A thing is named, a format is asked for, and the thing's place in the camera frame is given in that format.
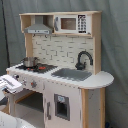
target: microwave window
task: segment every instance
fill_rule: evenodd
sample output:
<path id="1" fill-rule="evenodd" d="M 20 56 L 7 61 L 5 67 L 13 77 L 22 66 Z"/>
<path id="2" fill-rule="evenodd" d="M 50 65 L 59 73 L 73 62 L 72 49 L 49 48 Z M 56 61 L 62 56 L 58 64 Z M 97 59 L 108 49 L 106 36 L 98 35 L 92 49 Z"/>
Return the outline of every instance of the microwave window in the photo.
<path id="1" fill-rule="evenodd" d="M 76 18 L 61 18 L 61 29 L 76 30 Z"/>

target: microwave door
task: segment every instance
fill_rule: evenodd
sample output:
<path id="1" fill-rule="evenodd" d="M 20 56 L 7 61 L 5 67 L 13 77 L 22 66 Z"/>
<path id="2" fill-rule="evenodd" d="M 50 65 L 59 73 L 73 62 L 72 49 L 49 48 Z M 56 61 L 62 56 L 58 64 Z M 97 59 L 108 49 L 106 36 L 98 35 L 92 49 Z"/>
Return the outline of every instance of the microwave door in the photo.
<path id="1" fill-rule="evenodd" d="M 55 21 L 56 33 L 78 33 L 77 15 L 56 15 L 55 20 L 56 19 L 57 19 L 57 21 Z"/>

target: knob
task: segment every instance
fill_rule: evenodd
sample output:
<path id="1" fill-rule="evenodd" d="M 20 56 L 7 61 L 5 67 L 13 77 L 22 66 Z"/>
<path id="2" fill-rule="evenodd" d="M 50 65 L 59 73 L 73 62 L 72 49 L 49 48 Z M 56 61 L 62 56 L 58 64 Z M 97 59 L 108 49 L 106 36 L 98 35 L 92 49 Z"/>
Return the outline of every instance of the knob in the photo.
<path id="1" fill-rule="evenodd" d="M 18 80 L 19 75 L 13 75 L 13 78 L 16 79 L 16 80 Z"/>
<path id="2" fill-rule="evenodd" d="M 32 88 L 35 88 L 35 87 L 37 86 L 36 82 L 33 81 L 33 82 L 31 83 L 31 86 L 32 86 Z"/>
<path id="3" fill-rule="evenodd" d="M 23 80 L 22 84 L 26 86 L 27 81 Z"/>

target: wooden toy kitchen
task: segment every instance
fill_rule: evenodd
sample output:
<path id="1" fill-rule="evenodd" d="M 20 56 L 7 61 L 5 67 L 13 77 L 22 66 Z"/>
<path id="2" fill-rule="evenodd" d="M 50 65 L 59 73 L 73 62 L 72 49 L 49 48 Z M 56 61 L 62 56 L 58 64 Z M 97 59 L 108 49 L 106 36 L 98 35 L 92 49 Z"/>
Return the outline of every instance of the wooden toy kitchen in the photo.
<path id="1" fill-rule="evenodd" d="M 20 14 L 26 57 L 7 69 L 24 90 L 9 94 L 10 115 L 37 128 L 104 128 L 105 87 L 111 74 L 101 71 L 101 12 Z"/>

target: range hood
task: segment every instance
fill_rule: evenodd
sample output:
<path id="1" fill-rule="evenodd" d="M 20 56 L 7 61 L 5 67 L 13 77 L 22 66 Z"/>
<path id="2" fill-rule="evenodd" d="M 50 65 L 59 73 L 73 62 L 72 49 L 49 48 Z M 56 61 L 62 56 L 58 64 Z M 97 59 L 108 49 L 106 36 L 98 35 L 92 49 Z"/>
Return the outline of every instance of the range hood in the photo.
<path id="1" fill-rule="evenodd" d="M 52 30 L 43 24 L 43 16 L 35 16 L 35 24 L 25 28 L 24 33 L 52 34 Z"/>

